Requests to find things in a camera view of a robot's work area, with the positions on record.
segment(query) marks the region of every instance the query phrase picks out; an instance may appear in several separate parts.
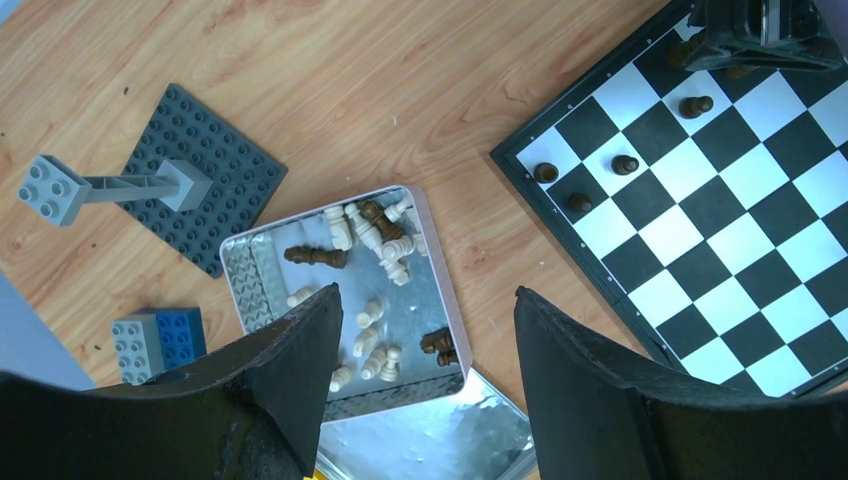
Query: chess piece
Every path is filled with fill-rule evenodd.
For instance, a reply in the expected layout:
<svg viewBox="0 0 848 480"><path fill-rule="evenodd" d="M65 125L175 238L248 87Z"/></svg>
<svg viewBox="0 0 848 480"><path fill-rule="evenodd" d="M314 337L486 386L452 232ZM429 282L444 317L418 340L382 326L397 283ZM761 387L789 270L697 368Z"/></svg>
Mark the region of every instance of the chess piece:
<svg viewBox="0 0 848 480"><path fill-rule="evenodd" d="M359 203L359 212L365 217L371 225L377 227L380 234L383 236L383 241L397 240L403 236L403 230L389 221L386 214L380 210L380 207L371 200L364 200Z"/></svg>
<svg viewBox="0 0 848 480"><path fill-rule="evenodd" d="M680 116L692 120L713 109L715 102L712 97L689 97L680 102Z"/></svg>
<svg viewBox="0 0 848 480"><path fill-rule="evenodd" d="M292 263L308 263L315 265L323 263L333 268L344 268L347 265L347 252L344 250L320 250L317 248L291 247L287 248L283 257Z"/></svg>
<svg viewBox="0 0 848 480"><path fill-rule="evenodd" d="M353 248L353 235L350 233L350 225L344 218L344 208L340 206L330 207L324 210L324 217L330 226L330 234L333 236L333 248L348 251Z"/></svg>
<svg viewBox="0 0 848 480"><path fill-rule="evenodd" d="M342 387L350 383L351 378L353 378L353 370L350 367L339 367L330 377L330 391L333 393L338 392Z"/></svg>
<svg viewBox="0 0 848 480"><path fill-rule="evenodd" d="M365 360L365 364L362 366L362 379L371 380L379 375L387 358L385 349L375 348L374 351L371 352L371 355L368 356L368 360Z"/></svg>
<svg viewBox="0 0 848 480"><path fill-rule="evenodd" d="M380 341L380 331L374 328L373 326L366 328L365 330L359 332L359 335L353 339L353 349L351 353L354 357L361 357L365 354L365 352L370 351L374 346L377 345L377 342Z"/></svg>
<svg viewBox="0 0 848 480"><path fill-rule="evenodd" d="M291 308L294 308L303 303L303 301L307 298L311 297L313 293L315 293L315 290L313 290L311 287L303 287L300 290L289 295L289 298L286 300L286 305Z"/></svg>
<svg viewBox="0 0 848 480"><path fill-rule="evenodd" d="M630 175L639 170L639 160L629 155L618 155L612 159L612 171L619 175Z"/></svg>
<svg viewBox="0 0 848 480"><path fill-rule="evenodd" d="M384 382L394 382L398 376L398 362L402 350L397 347L391 347L386 351L386 364L380 370L380 380Z"/></svg>
<svg viewBox="0 0 848 480"><path fill-rule="evenodd" d="M539 183L554 183L559 178L559 169L550 163L540 163L533 170L533 178Z"/></svg>
<svg viewBox="0 0 848 480"><path fill-rule="evenodd" d="M368 328L383 316L383 306L380 302L372 300L365 304L362 312L356 315L356 325L359 328Z"/></svg>

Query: wooden table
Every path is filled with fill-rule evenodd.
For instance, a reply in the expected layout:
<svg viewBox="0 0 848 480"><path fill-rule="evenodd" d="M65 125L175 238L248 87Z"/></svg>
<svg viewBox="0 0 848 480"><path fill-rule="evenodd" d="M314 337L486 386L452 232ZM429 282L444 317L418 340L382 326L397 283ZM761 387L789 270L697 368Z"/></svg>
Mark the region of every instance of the wooden table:
<svg viewBox="0 0 848 480"><path fill-rule="evenodd" d="M58 229L14 198L39 152L114 175L169 82L285 163L260 223L395 182L427 193L475 365L524 406L519 285L642 352L488 152L665 0L26 0L0 28L0 269L98 385L146 306L241 335L212 280L111 204Z"/></svg>

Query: black square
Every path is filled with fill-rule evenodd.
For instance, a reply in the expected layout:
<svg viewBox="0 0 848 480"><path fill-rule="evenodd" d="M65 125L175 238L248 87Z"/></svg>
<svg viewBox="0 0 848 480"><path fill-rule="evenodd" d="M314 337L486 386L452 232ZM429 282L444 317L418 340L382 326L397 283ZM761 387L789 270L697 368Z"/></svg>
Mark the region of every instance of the black square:
<svg viewBox="0 0 848 480"><path fill-rule="evenodd" d="M650 170L639 175L612 199L636 230L641 230L674 206L674 199Z"/></svg>
<svg viewBox="0 0 848 480"><path fill-rule="evenodd" d="M802 113L763 144L792 180L836 151L810 112Z"/></svg>
<svg viewBox="0 0 848 480"><path fill-rule="evenodd" d="M721 338L745 367L785 345L774 327L759 312L731 328Z"/></svg>
<svg viewBox="0 0 848 480"><path fill-rule="evenodd" d="M756 88L757 85L763 83L763 81L772 76L775 72L776 70L773 68L758 68L742 78L730 78L722 69L711 70L710 75L713 76L716 83L718 83L727 95L727 98L729 98L731 102L736 103L740 98L747 95L748 92Z"/></svg>
<svg viewBox="0 0 848 480"><path fill-rule="evenodd" d="M758 307L763 308L801 285L783 256L773 250L736 275Z"/></svg>
<svg viewBox="0 0 848 480"><path fill-rule="evenodd" d="M848 81L848 67L829 72L783 70L780 72L807 108Z"/></svg>
<svg viewBox="0 0 848 480"><path fill-rule="evenodd" d="M587 195L595 207L608 198L607 192L582 163L548 189L548 195L559 205L559 208L571 220L571 223L576 223L587 215L569 206L569 199L576 193Z"/></svg>
<svg viewBox="0 0 848 480"><path fill-rule="evenodd" d="M566 115L556 129L580 160L585 160L618 133L618 127L594 97L589 97Z"/></svg>
<svg viewBox="0 0 848 480"><path fill-rule="evenodd" d="M657 327L657 331L678 358L688 357L718 336L695 305L689 305L671 317Z"/></svg>
<svg viewBox="0 0 848 480"><path fill-rule="evenodd" d="M807 289L816 298L828 316L848 308L848 258L828 268L807 282Z"/></svg>
<svg viewBox="0 0 848 480"><path fill-rule="evenodd" d="M692 135L692 140L719 172L760 143L760 139L736 107L722 112L706 127Z"/></svg>
<svg viewBox="0 0 848 480"><path fill-rule="evenodd" d="M689 138L666 104L659 102L624 129L624 136L648 165Z"/></svg>
<svg viewBox="0 0 848 480"><path fill-rule="evenodd" d="M818 220L816 212L792 183L777 189L749 210L775 246Z"/></svg>
<svg viewBox="0 0 848 480"><path fill-rule="evenodd" d="M712 237L745 213L745 208L721 177L713 178L684 198L680 208L704 238Z"/></svg>
<svg viewBox="0 0 848 480"><path fill-rule="evenodd" d="M601 261L627 293L636 290L663 269L639 235L634 235Z"/></svg>
<svg viewBox="0 0 848 480"><path fill-rule="evenodd" d="M692 300L701 298L731 276L707 242L701 242L671 262L668 271Z"/></svg>
<svg viewBox="0 0 848 480"><path fill-rule="evenodd" d="M660 98L671 93L692 75L692 72L672 67L668 62L668 53L682 41L680 35L672 30L633 62Z"/></svg>
<svg viewBox="0 0 848 480"><path fill-rule="evenodd" d="M810 375L818 375L848 357L848 342L830 320L792 341L789 348Z"/></svg>

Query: gray lego brick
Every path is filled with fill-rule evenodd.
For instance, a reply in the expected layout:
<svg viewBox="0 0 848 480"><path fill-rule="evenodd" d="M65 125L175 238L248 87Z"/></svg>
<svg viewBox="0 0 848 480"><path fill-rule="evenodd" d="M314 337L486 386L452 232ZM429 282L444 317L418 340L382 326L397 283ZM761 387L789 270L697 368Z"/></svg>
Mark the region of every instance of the gray lego brick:
<svg viewBox="0 0 848 480"><path fill-rule="evenodd" d="M123 173L153 175L165 158L188 160L215 182L200 207L176 213L159 200L119 205L218 278L221 241L253 227L288 169L175 84L165 90Z"/></svg>

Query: white square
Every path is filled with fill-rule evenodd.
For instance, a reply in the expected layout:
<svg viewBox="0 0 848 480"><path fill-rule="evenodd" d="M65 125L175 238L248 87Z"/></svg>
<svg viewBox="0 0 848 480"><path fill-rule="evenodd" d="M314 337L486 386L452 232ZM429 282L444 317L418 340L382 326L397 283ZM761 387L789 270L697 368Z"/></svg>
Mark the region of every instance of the white square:
<svg viewBox="0 0 848 480"><path fill-rule="evenodd" d="M580 165L580 157L565 142L556 127L551 127L548 131L539 135L536 140L533 140L533 143L524 147L524 150L519 152L516 157L527 169L530 176L533 175L533 171L540 163L547 162L555 165L559 170L559 178ZM554 183L541 184L540 186L543 190L547 190Z"/></svg>
<svg viewBox="0 0 848 480"><path fill-rule="evenodd" d="M783 75L775 72L737 101L736 110L757 137L765 141L807 111L807 107Z"/></svg>
<svg viewBox="0 0 848 480"><path fill-rule="evenodd" d="M734 277L696 300L695 306L719 335L724 335L759 310Z"/></svg>
<svg viewBox="0 0 848 480"><path fill-rule="evenodd" d="M660 101L657 92L632 63L595 90L594 97L619 130L624 130Z"/></svg>
<svg viewBox="0 0 848 480"><path fill-rule="evenodd" d="M707 240L707 243L733 275L774 250L771 240L750 213L724 227Z"/></svg>
<svg viewBox="0 0 848 480"><path fill-rule="evenodd" d="M821 220L783 242L777 251L802 282L810 280L848 255Z"/></svg>
<svg viewBox="0 0 848 480"><path fill-rule="evenodd" d="M689 375L715 384L724 383L745 369L721 338L713 339L680 363Z"/></svg>
<svg viewBox="0 0 848 480"><path fill-rule="evenodd" d="M763 316L786 343L827 321L827 313L804 285L763 308Z"/></svg>
<svg viewBox="0 0 848 480"><path fill-rule="evenodd" d="M813 378L786 345L748 367L748 375L769 397L782 397Z"/></svg>
<svg viewBox="0 0 848 480"><path fill-rule="evenodd" d="M848 105L848 82L830 92L819 103L810 107L810 113L816 119L825 135L837 147L848 142L848 119L845 106Z"/></svg>
<svg viewBox="0 0 848 480"><path fill-rule="evenodd" d="M721 178L745 210L789 181L777 160L762 143L724 169Z"/></svg>
<svg viewBox="0 0 848 480"><path fill-rule="evenodd" d="M718 175L691 138L653 164L651 171L678 203Z"/></svg>
<svg viewBox="0 0 848 480"><path fill-rule="evenodd" d="M639 236L664 267L704 240L689 217L683 213L680 205L671 207L649 223L647 227L639 231Z"/></svg>
<svg viewBox="0 0 848 480"><path fill-rule="evenodd" d="M689 97L709 96L713 99L713 109L698 118L686 119L680 116L680 102ZM663 102L689 135L707 126L732 105L724 90L706 70L693 73L663 98Z"/></svg>
<svg viewBox="0 0 848 480"><path fill-rule="evenodd" d="M663 270L633 290L628 298L654 328L692 304L692 300L668 270Z"/></svg>
<svg viewBox="0 0 848 480"><path fill-rule="evenodd" d="M606 257L636 235L636 229L611 198L574 224L574 230L598 258Z"/></svg>
<svg viewBox="0 0 848 480"><path fill-rule="evenodd" d="M795 186L813 211L823 217L848 202L848 160L836 152L796 178Z"/></svg>

